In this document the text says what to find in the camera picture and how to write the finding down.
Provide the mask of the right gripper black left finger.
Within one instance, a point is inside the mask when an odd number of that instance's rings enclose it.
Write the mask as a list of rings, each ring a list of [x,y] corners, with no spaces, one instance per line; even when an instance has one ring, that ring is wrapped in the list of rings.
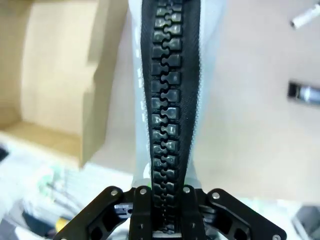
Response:
[[[54,237],[55,240],[106,240],[130,219],[130,240],[151,240],[152,197],[147,186],[124,192],[116,186],[105,188]]]

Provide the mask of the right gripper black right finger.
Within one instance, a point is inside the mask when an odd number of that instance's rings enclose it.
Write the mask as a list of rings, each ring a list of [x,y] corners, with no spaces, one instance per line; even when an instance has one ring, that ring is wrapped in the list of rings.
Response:
[[[286,240],[287,233],[221,188],[205,193],[185,185],[181,200],[184,240],[207,240],[211,231],[228,240]]]

